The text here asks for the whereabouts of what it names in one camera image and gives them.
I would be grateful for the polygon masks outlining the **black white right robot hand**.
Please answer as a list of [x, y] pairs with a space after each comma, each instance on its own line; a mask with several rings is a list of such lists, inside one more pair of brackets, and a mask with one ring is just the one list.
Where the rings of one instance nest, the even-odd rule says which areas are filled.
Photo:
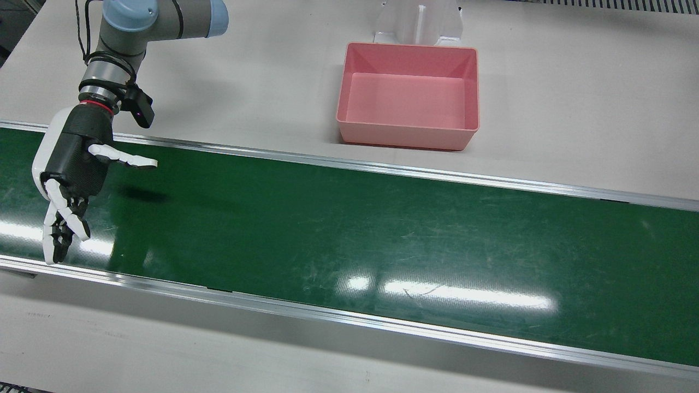
[[32, 163], [32, 179], [48, 201], [42, 248], [46, 264], [62, 263], [73, 239], [91, 238], [85, 214], [90, 197], [102, 191], [113, 162], [156, 168], [158, 161], [114, 146], [113, 110], [97, 100], [82, 100], [52, 118]]

